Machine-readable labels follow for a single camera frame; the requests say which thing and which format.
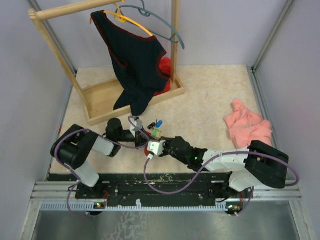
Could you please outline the red-handled metal key organizer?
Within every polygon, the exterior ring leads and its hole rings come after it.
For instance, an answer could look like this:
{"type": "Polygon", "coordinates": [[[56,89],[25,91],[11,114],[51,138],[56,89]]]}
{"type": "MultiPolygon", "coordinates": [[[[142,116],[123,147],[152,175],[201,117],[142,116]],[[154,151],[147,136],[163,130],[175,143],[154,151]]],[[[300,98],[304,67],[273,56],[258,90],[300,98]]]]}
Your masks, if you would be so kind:
{"type": "Polygon", "coordinates": [[[148,157],[160,156],[164,150],[164,140],[161,140],[161,131],[155,129],[152,133],[148,133],[150,140],[144,148],[144,154],[148,157]]]}

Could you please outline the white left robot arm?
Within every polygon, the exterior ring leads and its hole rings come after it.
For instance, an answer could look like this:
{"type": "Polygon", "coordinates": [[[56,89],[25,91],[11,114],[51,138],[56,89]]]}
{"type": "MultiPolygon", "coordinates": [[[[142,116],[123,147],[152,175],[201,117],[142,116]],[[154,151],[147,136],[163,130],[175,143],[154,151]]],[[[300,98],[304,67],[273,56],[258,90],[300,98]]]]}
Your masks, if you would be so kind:
{"type": "Polygon", "coordinates": [[[120,119],[110,119],[102,135],[74,124],[53,144],[50,154],[97,199],[103,195],[104,186],[98,183],[100,176],[87,160],[90,152],[113,158],[122,147],[141,149],[150,140],[139,117],[129,116],[128,121],[131,126],[125,130],[120,119]]]}

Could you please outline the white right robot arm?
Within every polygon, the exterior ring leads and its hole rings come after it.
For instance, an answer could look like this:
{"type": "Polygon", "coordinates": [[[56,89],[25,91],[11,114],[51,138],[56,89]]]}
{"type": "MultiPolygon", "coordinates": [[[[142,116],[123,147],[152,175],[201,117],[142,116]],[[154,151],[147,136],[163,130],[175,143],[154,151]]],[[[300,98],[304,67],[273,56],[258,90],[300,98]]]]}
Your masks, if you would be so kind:
{"type": "Polygon", "coordinates": [[[171,156],[195,172],[203,167],[205,172],[230,173],[228,182],[223,185],[223,192],[229,198],[259,185],[285,188],[288,168],[278,161],[253,153],[271,156],[286,164],[289,162],[287,154],[259,140],[228,152],[193,147],[181,136],[165,140],[160,157],[171,156]]]}

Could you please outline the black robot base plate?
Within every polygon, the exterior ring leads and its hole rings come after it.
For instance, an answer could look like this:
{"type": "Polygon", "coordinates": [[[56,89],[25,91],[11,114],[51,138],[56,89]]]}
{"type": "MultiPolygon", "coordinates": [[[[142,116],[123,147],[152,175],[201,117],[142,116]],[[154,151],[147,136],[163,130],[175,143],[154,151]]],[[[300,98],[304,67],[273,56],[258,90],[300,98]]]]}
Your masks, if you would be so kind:
{"type": "Polygon", "coordinates": [[[94,188],[79,183],[68,190],[76,200],[95,200],[96,210],[217,207],[231,200],[238,211],[252,189],[237,192],[229,187],[229,178],[229,173],[103,173],[94,188]]]}

